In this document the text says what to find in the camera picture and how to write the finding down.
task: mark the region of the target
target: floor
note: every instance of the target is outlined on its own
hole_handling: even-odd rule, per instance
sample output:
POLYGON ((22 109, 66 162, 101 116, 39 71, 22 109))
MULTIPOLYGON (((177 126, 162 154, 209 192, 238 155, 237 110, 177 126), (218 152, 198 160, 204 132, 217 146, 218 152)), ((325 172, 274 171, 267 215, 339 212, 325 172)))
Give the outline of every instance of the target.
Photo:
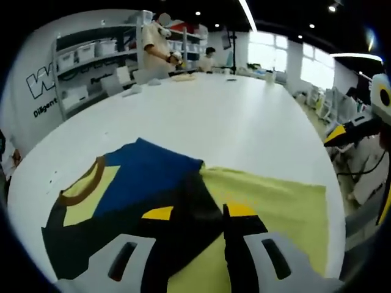
MULTIPOLYGON (((321 139, 324 139, 324 133, 326 132, 326 122, 322 121, 318 118, 317 114, 315 113, 315 110, 309 108, 306 104, 301 103, 298 101, 298 104, 301 106, 302 110, 307 114, 308 119, 310 120, 311 124, 321 137, 321 139)), ((339 166, 335 163, 333 163, 334 170, 336 173, 338 172, 348 172, 346 167, 344 166, 339 166)), ((341 194, 342 194, 342 199, 343 199, 343 207, 345 209, 345 215, 350 215, 354 211, 357 210, 359 207, 359 204, 355 202, 354 200, 349 200, 348 195, 352 192, 353 190, 353 180, 351 179, 350 176, 339 176, 338 177, 338 182, 340 184, 341 188, 341 194)))

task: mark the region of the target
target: white cloth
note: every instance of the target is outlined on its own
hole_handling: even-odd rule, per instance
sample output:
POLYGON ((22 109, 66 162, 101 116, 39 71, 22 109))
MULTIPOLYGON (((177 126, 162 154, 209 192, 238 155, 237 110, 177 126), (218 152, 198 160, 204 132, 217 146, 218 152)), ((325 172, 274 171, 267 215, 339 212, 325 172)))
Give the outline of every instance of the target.
POLYGON ((10 179, 16 167, 13 162, 13 154, 15 152, 15 147, 12 145, 12 142, 9 140, 5 141, 5 150, 1 157, 1 167, 4 172, 6 180, 10 179))
MULTIPOLYGON (((142 45, 144 48, 147 45, 153 45, 157 50, 168 57, 170 55, 170 47, 167 39, 159 33, 159 28, 163 29, 156 21, 144 26, 142 29, 142 45)), ((159 57, 150 55, 146 51, 144 51, 144 65, 145 69, 154 69, 156 67, 164 66, 167 67, 169 72, 175 70, 175 67, 172 64, 169 64, 159 57)))
POLYGON ((202 56, 198 61, 198 68, 201 68, 203 72, 212 71, 212 67, 216 66, 216 61, 213 58, 207 58, 202 56))

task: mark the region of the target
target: t-shirt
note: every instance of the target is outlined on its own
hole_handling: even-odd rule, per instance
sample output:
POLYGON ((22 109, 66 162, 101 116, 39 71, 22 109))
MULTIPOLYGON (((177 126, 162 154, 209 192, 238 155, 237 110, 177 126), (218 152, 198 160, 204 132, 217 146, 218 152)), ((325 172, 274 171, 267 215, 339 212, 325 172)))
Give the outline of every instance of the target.
POLYGON ((58 206, 66 207, 64 215, 61 209, 60 226, 120 211, 157 192, 174 188, 186 174, 199 171, 202 164, 201 160, 137 139, 98 157, 77 182, 62 190, 49 221, 52 217, 59 218, 58 206))
MULTIPOLYGON (((168 41, 159 33, 159 29, 163 27, 156 21, 147 24, 142 29, 142 45, 145 48, 147 45, 153 45, 157 50, 163 54, 169 56, 170 48, 168 41)), ((175 67, 172 64, 167 63, 165 60, 159 57, 148 54, 144 51, 144 66, 146 69, 154 69, 156 67, 165 67, 168 72, 174 71, 175 67)))
POLYGON ((212 71, 213 66, 216 66, 216 61, 213 58, 202 56, 198 61, 198 67, 201 68, 203 72, 212 71))
POLYGON ((10 140, 5 141, 5 150, 1 156, 1 167, 4 172, 6 180, 9 180, 12 174, 14 173, 16 167, 13 161, 13 154, 15 152, 15 147, 13 146, 10 140))
POLYGON ((175 188, 158 192, 121 211, 108 212, 77 225, 53 228, 56 220, 49 218, 42 234, 59 279, 76 278, 88 268, 93 254, 118 235, 131 234, 156 239, 160 247, 156 257, 163 264, 168 280, 222 233, 222 214, 199 172, 189 173, 175 188), (142 219, 146 212, 167 206, 174 207, 169 221, 142 219))

